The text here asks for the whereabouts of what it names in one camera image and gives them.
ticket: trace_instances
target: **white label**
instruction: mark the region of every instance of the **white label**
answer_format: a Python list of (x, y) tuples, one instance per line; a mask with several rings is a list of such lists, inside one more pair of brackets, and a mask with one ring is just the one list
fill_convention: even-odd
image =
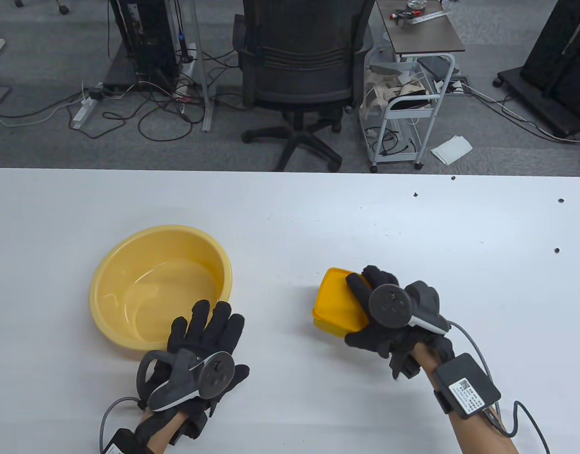
[(485, 406), (483, 400), (481, 400), (480, 395), (475, 391), (475, 389), (469, 383), (469, 380), (463, 378), (458, 380), (456, 383), (452, 383), (448, 386), (448, 389), (454, 394), (454, 397), (458, 401), (463, 410), (470, 415), (476, 411), (482, 409)]
[(109, 449), (105, 452), (105, 454), (124, 454), (124, 453), (120, 451), (120, 448), (118, 448), (116, 445), (112, 443)]

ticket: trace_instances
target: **circular tracker disc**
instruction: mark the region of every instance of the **circular tracker disc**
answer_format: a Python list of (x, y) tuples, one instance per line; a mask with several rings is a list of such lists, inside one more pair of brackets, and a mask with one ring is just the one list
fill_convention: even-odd
[(385, 284), (372, 290), (368, 305), (374, 320), (387, 328), (402, 328), (412, 318), (412, 299), (407, 292), (393, 284)]
[(204, 364), (198, 378), (202, 399), (212, 399), (223, 392), (236, 374), (236, 363), (227, 352), (218, 352)]

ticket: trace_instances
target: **hand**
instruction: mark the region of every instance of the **hand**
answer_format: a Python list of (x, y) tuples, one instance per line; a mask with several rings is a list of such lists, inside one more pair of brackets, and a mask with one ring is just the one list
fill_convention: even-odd
[[(193, 315), (189, 326), (187, 320), (178, 317), (172, 323), (170, 337), (168, 338), (167, 350), (177, 353), (181, 348), (190, 350), (198, 357), (207, 358), (211, 354), (224, 351), (232, 354), (242, 335), (244, 318), (239, 314), (231, 315), (231, 307), (225, 301), (219, 301), (212, 311), (212, 318), (208, 321), (210, 303), (206, 300), (198, 301), (193, 307)], [(168, 380), (171, 366), (162, 361), (157, 361), (154, 372), (139, 391), (139, 398), (143, 402), (162, 383)], [(180, 433), (191, 438), (197, 438), (203, 430), (208, 418), (205, 411), (210, 409), (210, 416), (220, 402), (223, 395), (234, 389), (238, 383), (246, 379), (250, 369), (246, 365), (237, 365), (236, 372), (231, 383), (221, 394), (210, 400), (195, 397), (179, 404), (176, 409), (187, 415), (188, 419), (180, 429)]]
[(452, 343), (439, 334), (434, 334), (420, 326), (388, 328), (372, 317), (369, 308), (372, 290), (384, 284), (399, 285), (394, 275), (381, 271), (375, 266), (366, 266), (362, 275), (352, 273), (347, 276), (346, 281), (368, 316), (369, 324), (357, 333), (347, 334), (344, 341), (350, 347), (377, 352), (383, 358), (388, 358), (390, 353), (390, 367), (393, 370), (394, 379), (397, 379), (400, 373), (407, 378), (418, 374), (420, 364), (414, 359), (412, 352), (419, 342), (437, 352), (442, 362), (454, 357)]

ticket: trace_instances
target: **forearm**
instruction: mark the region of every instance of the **forearm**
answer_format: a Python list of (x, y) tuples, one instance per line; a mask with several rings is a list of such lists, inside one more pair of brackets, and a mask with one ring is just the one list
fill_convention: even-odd
[[(151, 411), (147, 410), (141, 421), (149, 418), (151, 416)], [(149, 443), (147, 443), (147, 448), (151, 449), (154, 454), (163, 454), (168, 446), (168, 442), (175, 436), (176, 431), (180, 426), (182, 426), (183, 422), (187, 419), (187, 416), (182, 413), (177, 413), (175, 417), (173, 417), (172, 421), (170, 421), (166, 427), (164, 427), (159, 432), (149, 439)]]
[[(433, 371), (439, 366), (439, 361), (423, 344), (417, 344), (413, 356), (426, 372), (433, 388), (437, 389)], [(502, 436), (483, 416), (462, 419), (454, 411), (449, 416), (463, 454), (518, 454), (513, 441)]]

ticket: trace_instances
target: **yellow plastic basin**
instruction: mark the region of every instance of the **yellow plastic basin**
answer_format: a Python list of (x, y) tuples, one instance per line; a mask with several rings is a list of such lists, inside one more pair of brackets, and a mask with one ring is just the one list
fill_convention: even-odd
[(317, 295), (313, 323), (319, 329), (343, 337), (368, 326), (368, 318), (353, 296), (345, 278), (352, 271), (330, 268)]
[(90, 288), (101, 332), (132, 350), (166, 350), (170, 325), (199, 300), (227, 301), (231, 263), (212, 236), (182, 225), (132, 235), (107, 255)]

